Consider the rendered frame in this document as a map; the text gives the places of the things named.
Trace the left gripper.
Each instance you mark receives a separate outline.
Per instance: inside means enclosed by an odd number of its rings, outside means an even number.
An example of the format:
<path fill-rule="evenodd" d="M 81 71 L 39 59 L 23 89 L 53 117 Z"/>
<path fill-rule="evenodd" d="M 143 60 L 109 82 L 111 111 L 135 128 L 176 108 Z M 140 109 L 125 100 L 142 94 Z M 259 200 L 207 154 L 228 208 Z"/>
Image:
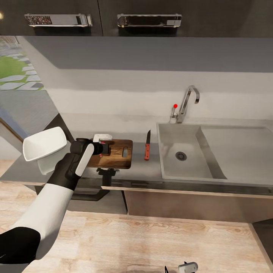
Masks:
<path fill-rule="evenodd" d="M 96 143 L 98 146 L 98 151 L 95 155 L 99 154 L 109 154 L 109 144 Z"/>

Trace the bowl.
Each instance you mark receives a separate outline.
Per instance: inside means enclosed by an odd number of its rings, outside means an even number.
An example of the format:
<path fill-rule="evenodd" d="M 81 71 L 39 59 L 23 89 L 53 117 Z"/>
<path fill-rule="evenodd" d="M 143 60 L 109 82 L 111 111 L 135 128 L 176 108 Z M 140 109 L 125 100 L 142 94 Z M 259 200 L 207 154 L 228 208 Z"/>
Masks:
<path fill-rule="evenodd" d="M 24 140 L 24 158 L 28 162 L 40 160 L 62 150 L 66 145 L 67 139 L 61 127 L 51 128 Z"/>

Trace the parer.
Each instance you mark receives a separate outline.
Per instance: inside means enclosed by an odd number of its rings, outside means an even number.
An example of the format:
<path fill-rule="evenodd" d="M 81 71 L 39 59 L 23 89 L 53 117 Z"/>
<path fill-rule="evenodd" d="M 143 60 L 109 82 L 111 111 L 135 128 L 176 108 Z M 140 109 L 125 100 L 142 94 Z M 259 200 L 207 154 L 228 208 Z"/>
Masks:
<path fill-rule="evenodd" d="M 146 140 L 146 150 L 145 150 L 145 159 L 149 160 L 149 152 L 150 152 L 150 135 L 151 135 L 151 130 L 149 130 L 147 134 L 147 140 Z"/>

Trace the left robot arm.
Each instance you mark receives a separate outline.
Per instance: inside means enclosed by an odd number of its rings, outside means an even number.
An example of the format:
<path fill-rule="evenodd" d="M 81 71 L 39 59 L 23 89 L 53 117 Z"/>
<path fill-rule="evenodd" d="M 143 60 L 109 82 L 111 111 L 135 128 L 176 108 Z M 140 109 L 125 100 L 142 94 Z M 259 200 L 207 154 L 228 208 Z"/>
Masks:
<path fill-rule="evenodd" d="M 0 234 L 0 273 L 21 273 L 54 245 L 71 197 L 92 155 L 109 154 L 109 134 L 77 138 L 47 184 L 12 228 Z"/>

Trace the cutting board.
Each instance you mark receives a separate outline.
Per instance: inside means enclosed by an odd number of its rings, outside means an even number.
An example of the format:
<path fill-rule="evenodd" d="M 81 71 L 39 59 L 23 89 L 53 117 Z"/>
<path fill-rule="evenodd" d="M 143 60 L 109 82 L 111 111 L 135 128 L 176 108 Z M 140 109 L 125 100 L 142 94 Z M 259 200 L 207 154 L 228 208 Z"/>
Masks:
<path fill-rule="evenodd" d="M 109 144 L 109 154 L 92 155 L 87 166 L 121 167 L 131 166 L 133 141 L 112 139 L 112 141 L 101 141 Z M 127 157 L 123 157 L 124 148 L 128 148 Z"/>

